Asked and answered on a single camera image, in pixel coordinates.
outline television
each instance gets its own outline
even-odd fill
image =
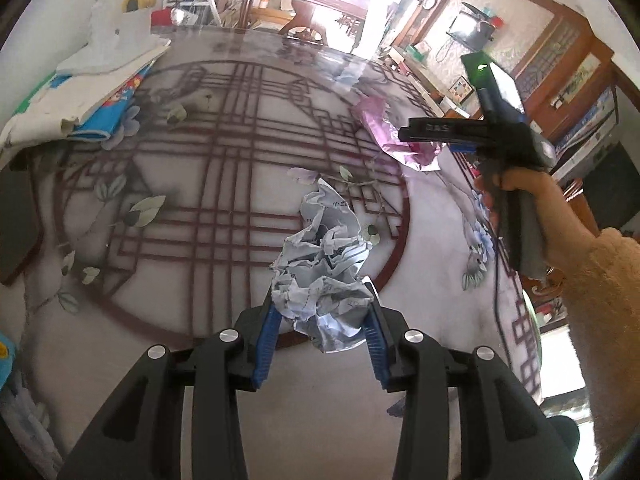
[[[447,34],[472,52],[478,52],[493,39],[495,27],[484,12],[466,2],[462,4],[466,9],[460,10]]]

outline yellow object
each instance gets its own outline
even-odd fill
[[[133,10],[148,9],[156,6],[156,0],[123,0],[122,12],[131,12]]]

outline red object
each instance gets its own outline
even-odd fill
[[[492,17],[489,20],[489,23],[491,23],[495,28],[503,28],[504,27],[504,20],[500,16]]]
[[[171,22],[171,7],[161,10],[154,10],[151,13],[151,26],[154,25],[173,25]]]
[[[409,67],[404,64],[404,61],[401,61],[400,63],[398,63],[398,70],[402,75],[409,75],[411,73],[411,71],[409,70]]]

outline glass tabletop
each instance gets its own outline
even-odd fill
[[[411,170],[351,114],[361,97],[382,96],[396,127],[432,115],[404,76],[267,32],[155,32],[172,44],[136,89],[122,134],[53,145],[36,170],[44,242],[26,274],[20,370],[62,457],[149,346],[190,348],[262,303],[270,263],[316,188],[291,168],[322,174],[362,225],[375,223],[380,243],[361,273],[385,306],[443,346],[492,346],[539,394],[519,280],[500,264],[496,305],[492,265],[483,283],[463,285],[465,218],[476,217],[464,160],[445,149],[440,172]],[[341,168],[356,186],[340,183]],[[390,478],[402,421],[386,410],[399,399],[380,389],[364,346],[277,351],[260,392],[239,395],[250,475]],[[450,400],[455,476],[454,390]]]

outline metal screw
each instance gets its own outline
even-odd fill
[[[420,341],[422,341],[424,339],[424,334],[422,332],[420,332],[419,330],[407,330],[404,333],[404,338],[409,343],[419,343]]]
[[[162,345],[155,345],[155,346],[152,346],[149,350],[147,350],[146,354],[152,359],[159,359],[164,354],[166,354],[166,349]]]
[[[490,361],[495,356],[494,351],[491,350],[488,346],[481,346],[478,350],[476,350],[476,354],[478,354],[479,358],[484,359],[485,361]]]
[[[231,343],[236,339],[238,339],[239,336],[240,334],[238,333],[238,330],[234,330],[233,328],[227,328],[226,330],[223,330],[222,332],[220,332],[220,341],[224,341],[225,343]]]

